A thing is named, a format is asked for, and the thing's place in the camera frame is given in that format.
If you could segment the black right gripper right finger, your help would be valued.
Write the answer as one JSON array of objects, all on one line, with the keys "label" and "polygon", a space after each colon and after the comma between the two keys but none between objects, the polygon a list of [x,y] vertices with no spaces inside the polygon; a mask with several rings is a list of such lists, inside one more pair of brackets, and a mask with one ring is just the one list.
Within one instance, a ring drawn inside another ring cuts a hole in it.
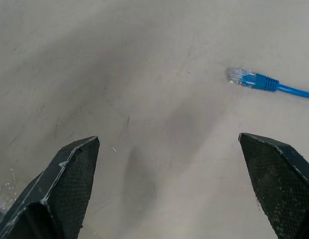
[{"label": "black right gripper right finger", "polygon": [[251,184],[278,239],[309,239],[309,163],[290,145],[241,133]]}]

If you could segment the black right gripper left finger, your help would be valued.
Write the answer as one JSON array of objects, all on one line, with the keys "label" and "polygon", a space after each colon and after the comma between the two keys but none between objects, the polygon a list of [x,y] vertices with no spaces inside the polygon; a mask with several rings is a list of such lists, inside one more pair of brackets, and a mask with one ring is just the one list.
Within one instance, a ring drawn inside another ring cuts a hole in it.
[{"label": "black right gripper left finger", "polygon": [[62,147],[0,221],[0,239],[78,239],[91,198],[97,136]]}]

